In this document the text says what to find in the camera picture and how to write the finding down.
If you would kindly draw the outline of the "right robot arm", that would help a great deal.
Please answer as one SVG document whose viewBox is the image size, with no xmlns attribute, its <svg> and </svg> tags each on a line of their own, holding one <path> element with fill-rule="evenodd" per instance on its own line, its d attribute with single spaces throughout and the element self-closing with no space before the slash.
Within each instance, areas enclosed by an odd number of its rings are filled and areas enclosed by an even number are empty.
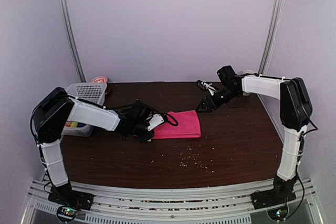
<svg viewBox="0 0 336 224">
<path fill-rule="evenodd" d="M 198 113 L 211 113 L 223 104 L 243 94 L 256 94 L 279 102 L 279 131 L 282 136 L 280 165 L 269 192 L 272 203 L 279 204 L 293 192 L 298 180 L 298 166 L 303 155 L 303 142 L 312 125 L 312 103 L 304 80 L 300 77 L 271 77 L 255 72 L 237 74 L 232 66 L 223 66 L 217 71 L 222 88 L 211 82 L 197 80 L 196 86 L 207 95 L 196 107 Z"/>
</svg>

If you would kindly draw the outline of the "pink towel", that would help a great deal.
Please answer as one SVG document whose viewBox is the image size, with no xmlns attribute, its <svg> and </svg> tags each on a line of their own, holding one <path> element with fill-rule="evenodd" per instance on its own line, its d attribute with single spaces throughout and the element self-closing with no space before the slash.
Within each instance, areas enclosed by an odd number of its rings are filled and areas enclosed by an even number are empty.
<svg viewBox="0 0 336 224">
<path fill-rule="evenodd" d="M 169 112 L 168 122 L 154 129 L 153 139 L 185 139 L 200 138 L 201 126 L 195 110 L 183 112 Z"/>
</svg>

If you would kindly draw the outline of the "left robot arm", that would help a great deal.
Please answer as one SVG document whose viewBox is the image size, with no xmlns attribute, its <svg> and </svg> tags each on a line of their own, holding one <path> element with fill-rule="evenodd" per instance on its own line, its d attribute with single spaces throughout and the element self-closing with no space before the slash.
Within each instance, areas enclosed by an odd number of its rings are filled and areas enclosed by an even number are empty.
<svg viewBox="0 0 336 224">
<path fill-rule="evenodd" d="M 71 205 L 76 199 L 61 151 L 62 139 L 71 135 L 64 129 L 66 122 L 74 121 L 115 132 L 123 140 L 135 135 L 142 141 L 149 141 L 158 126 L 156 118 L 153 108 L 141 101 L 130 105 L 127 112 L 120 112 L 119 108 L 107 109 L 100 103 L 75 97 L 62 87 L 53 89 L 34 108 L 30 129 L 56 198 L 64 205 Z"/>
</svg>

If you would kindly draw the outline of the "orange bunny towel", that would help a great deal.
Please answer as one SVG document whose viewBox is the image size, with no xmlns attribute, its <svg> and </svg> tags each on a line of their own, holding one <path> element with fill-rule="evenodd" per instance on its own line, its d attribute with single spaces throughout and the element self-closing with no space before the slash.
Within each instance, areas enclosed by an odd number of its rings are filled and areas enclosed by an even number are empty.
<svg viewBox="0 0 336 224">
<path fill-rule="evenodd" d="M 67 121 L 65 124 L 65 127 L 71 127 L 71 125 L 72 125 L 72 122 Z"/>
</svg>

